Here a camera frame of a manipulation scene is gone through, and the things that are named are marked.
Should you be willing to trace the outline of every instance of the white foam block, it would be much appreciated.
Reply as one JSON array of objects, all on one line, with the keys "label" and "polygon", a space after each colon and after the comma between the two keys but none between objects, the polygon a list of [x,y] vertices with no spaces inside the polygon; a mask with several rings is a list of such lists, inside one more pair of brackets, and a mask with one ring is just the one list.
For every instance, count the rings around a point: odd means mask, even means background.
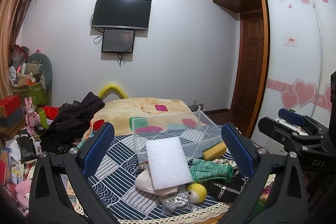
[{"label": "white foam block", "polygon": [[147,141],[146,150],[154,190],[193,181],[179,137]]}]

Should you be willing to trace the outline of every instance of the pink bunny figure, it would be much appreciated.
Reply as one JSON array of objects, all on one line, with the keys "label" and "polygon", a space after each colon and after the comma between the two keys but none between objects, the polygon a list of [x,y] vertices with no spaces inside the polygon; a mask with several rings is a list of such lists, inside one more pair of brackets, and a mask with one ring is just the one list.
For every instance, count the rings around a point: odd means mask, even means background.
[{"label": "pink bunny figure", "polygon": [[26,124],[27,124],[27,132],[30,136],[35,135],[34,125],[38,124],[39,116],[35,112],[35,107],[33,105],[33,100],[29,97],[29,101],[25,98],[26,103]]}]

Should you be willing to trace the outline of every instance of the cable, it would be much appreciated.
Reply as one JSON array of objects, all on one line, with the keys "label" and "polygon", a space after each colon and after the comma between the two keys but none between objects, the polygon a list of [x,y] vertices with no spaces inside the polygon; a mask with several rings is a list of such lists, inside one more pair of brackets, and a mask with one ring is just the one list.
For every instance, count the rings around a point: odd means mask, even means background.
[{"label": "cable", "polygon": [[128,48],[128,50],[127,50],[124,54],[122,54],[122,52],[118,52],[118,53],[117,53],[118,58],[119,58],[120,66],[121,66],[122,59],[125,57],[125,55],[126,55],[127,53],[129,53],[128,51],[130,50],[130,48],[134,46],[134,41],[135,41],[135,33],[134,33],[134,38],[133,38],[132,45],[130,45],[130,47]]},{"label": "cable", "polygon": [[[92,27],[92,18],[93,18],[93,14],[92,14],[91,19],[90,19],[90,26],[91,26],[91,28],[95,28],[95,27]],[[104,32],[102,32],[101,30],[98,30],[97,28],[95,28],[95,29],[96,29],[98,32],[101,32],[101,33],[102,33],[100,36],[97,36],[97,37],[93,40],[93,43],[94,43],[95,45],[97,45],[97,44],[100,43],[100,41],[102,41]]]}]

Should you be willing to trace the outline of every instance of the bed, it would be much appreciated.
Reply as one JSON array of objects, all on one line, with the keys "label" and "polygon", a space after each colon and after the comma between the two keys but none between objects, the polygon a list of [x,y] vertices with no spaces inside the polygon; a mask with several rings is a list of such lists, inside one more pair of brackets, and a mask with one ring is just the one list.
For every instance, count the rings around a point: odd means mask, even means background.
[{"label": "bed", "polygon": [[[89,177],[88,182],[120,223],[212,223],[229,209],[229,204],[220,203],[207,196],[204,202],[196,204],[193,209],[162,215],[158,197],[135,188],[134,180],[140,172],[135,171],[139,163],[133,150],[132,118],[186,112],[192,115],[189,107],[177,99],[128,98],[108,102],[92,119],[91,125],[99,119],[113,124],[115,139],[96,174]],[[165,133],[174,134],[174,129],[165,130]],[[89,132],[88,130],[85,133],[84,138],[87,138]],[[144,138],[151,139],[150,132],[142,134]],[[229,152],[223,158],[233,159]],[[83,214],[78,201],[75,209]]]}]

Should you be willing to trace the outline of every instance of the tv screen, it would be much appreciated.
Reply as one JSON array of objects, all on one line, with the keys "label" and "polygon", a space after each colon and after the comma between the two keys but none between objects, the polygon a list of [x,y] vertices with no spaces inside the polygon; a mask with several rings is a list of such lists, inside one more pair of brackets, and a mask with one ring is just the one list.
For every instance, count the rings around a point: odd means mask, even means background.
[{"label": "tv screen", "polygon": [[92,27],[148,30],[151,0],[97,0]]}]

